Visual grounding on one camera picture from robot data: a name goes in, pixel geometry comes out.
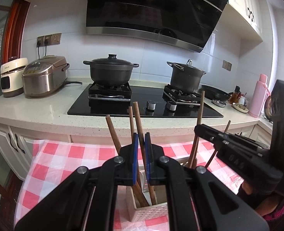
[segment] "utensil holder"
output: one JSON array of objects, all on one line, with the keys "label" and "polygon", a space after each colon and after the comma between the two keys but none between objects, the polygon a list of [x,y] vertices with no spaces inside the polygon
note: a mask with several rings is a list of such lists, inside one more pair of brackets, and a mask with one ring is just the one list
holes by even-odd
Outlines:
[{"label": "utensil holder", "polygon": [[[144,172],[140,173],[140,178],[141,178],[142,191],[147,201],[151,203],[151,199],[148,193],[147,181],[144,180],[145,178]],[[134,197],[132,188],[126,187],[126,202],[131,222],[150,220],[168,214],[165,185],[154,186],[154,190],[156,193],[158,204],[141,208],[138,200]]]}]

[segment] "range hood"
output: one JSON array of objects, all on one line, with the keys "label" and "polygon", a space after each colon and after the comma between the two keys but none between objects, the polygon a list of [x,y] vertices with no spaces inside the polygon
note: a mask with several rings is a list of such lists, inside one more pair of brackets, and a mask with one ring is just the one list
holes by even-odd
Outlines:
[{"label": "range hood", "polygon": [[88,0],[89,35],[158,41],[201,52],[228,0]]}]

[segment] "black glass cooktop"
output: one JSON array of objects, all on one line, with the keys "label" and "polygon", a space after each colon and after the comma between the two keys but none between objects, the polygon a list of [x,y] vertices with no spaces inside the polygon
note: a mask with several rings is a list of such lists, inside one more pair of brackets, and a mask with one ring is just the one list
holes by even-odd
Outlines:
[{"label": "black glass cooktop", "polygon": [[[166,109],[167,101],[163,98],[163,89],[130,86],[132,90],[130,102],[91,100],[89,102],[89,87],[81,93],[78,99],[70,107],[68,115],[79,116],[129,116],[127,109],[133,102],[138,102],[141,117],[156,118],[197,118],[198,106],[177,105],[176,111]],[[146,109],[147,100],[156,103],[154,111]],[[204,104],[203,118],[223,117],[216,110]]]}]

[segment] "countertop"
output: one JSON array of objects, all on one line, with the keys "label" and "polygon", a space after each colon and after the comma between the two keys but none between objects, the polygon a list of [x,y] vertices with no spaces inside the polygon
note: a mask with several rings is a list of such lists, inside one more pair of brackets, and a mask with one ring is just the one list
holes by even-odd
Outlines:
[{"label": "countertop", "polygon": [[[105,117],[102,116],[73,116],[67,111],[75,102],[89,82],[82,85],[67,85],[55,94],[40,98],[30,99],[21,94],[12,98],[0,96],[0,123],[35,131],[58,134],[110,137]],[[146,81],[130,81],[131,85],[162,87],[165,84],[150,83]],[[263,118],[253,118],[233,109],[229,104],[220,108],[205,99],[205,103],[213,107],[223,118],[202,119],[202,123],[223,131],[231,120],[230,129],[259,124],[269,133],[272,125],[267,124]],[[112,117],[114,127],[120,137],[130,137],[128,117]],[[151,136],[186,136],[193,135],[196,119],[188,118],[142,118],[144,132]]]}]

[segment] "pink thermos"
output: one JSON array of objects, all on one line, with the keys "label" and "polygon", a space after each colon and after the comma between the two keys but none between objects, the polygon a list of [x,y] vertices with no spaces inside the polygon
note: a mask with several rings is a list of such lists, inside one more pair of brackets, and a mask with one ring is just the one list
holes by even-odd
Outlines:
[{"label": "pink thermos", "polygon": [[260,80],[256,82],[255,90],[249,107],[249,115],[255,118],[260,116],[266,98],[271,95],[266,82],[267,75],[260,74]]}]

